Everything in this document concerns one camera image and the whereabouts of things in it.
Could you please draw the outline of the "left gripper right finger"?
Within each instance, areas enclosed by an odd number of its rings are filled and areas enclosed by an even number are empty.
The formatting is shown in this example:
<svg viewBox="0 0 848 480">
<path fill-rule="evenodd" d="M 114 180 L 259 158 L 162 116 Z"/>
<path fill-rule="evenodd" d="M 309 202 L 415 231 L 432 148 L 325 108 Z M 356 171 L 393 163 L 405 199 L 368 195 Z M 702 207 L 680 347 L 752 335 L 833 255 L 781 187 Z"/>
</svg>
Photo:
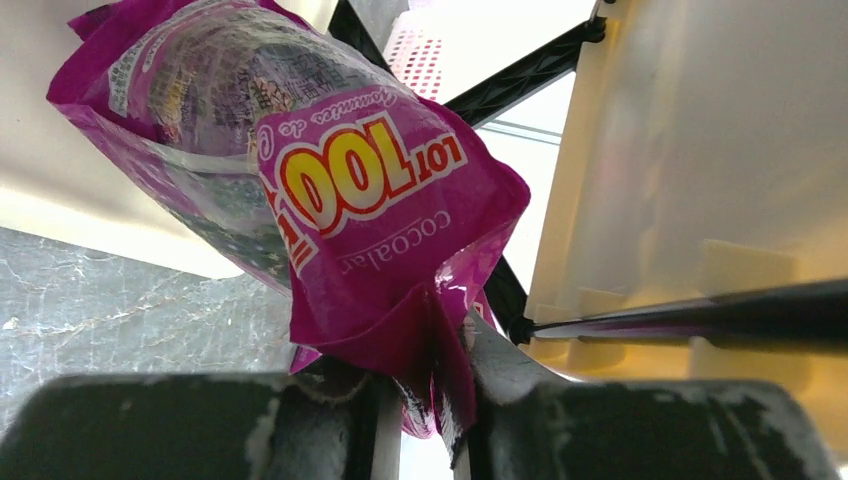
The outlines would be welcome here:
<svg viewBox="0 0 848 480">
<path fill-rule="evenodd" d="M 762 381 L 574 382 L 469 314 L 464 479 L 835 479 L 809 416 Z"/>
</svg>

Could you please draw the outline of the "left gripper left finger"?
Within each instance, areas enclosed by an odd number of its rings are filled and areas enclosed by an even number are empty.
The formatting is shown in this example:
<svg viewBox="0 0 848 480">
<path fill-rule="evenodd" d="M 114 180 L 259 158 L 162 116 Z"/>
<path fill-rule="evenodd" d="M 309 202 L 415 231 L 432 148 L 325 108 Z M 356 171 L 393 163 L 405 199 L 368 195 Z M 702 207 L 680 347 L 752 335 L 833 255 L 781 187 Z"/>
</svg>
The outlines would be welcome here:
<svg viewBox="0 0 848 480">
<path fill-rule="evenodd" d="M 56 378 L 1 441 L 5 479 L 378 479 L 385 386 L 330 358 L 294 374 Z"/>
</svg>

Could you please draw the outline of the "purple candy bag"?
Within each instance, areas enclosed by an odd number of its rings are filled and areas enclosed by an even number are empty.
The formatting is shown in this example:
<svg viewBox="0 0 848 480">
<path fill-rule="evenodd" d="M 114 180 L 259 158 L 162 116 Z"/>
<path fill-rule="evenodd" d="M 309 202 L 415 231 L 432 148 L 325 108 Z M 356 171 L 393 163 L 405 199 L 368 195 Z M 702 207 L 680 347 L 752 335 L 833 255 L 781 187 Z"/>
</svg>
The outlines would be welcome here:
<svg viewBox="0 0 848 480">
<path fill-rule="evenodd" d="M 275 1 L 117 1 L 46 95 L 218 252 L 291 292 L 291 340 L 393 378 L 404 427 L 475 423 L 464 323 L 530 192 L 447 107 Z"/>
</svg>

